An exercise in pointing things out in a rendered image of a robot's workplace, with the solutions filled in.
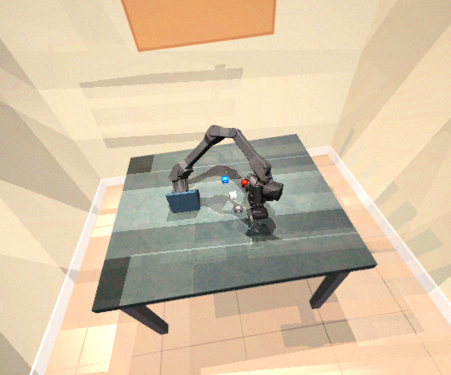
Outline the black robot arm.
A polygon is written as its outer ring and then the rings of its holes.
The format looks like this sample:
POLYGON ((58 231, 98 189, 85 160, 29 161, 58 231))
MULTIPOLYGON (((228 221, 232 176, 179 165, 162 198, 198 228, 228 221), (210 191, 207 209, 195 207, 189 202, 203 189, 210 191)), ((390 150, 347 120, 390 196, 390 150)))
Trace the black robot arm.
POLYGON ((256 175, 251 173, 245 178, 249 182, 250 192, 253 194, 263 193, 263 204, 265 201, 278 201, 282 195, 284 184, 273 181, 270 163, 255 151, 239 129, 223 128, 214 124, 206 131, 204 140, 184 160, 172 167, 172 171, 168 177, 172 181, 173 193, 188 191, 188 182, 186 179, 194 171, 193 165, 213 145, 225 138, 233 138, 240 150, 248 158, 252 171, 256 175))

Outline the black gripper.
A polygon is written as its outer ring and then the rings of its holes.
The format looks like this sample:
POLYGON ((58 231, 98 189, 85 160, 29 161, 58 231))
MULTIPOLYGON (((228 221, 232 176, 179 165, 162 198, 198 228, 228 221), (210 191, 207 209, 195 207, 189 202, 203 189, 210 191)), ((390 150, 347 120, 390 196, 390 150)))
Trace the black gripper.
POLYGON ((263 206, 262 198, 263 193, 260 194, 253 194, 249 190, 249 184, 245 185, 246 193, 249 191, 248 194, 248 202, 250 204, 250 209, 252 211, 252 218, 253 220, 261 220, 261 219, 267 219, 269 214, 267 212, 267 209, 263 206))

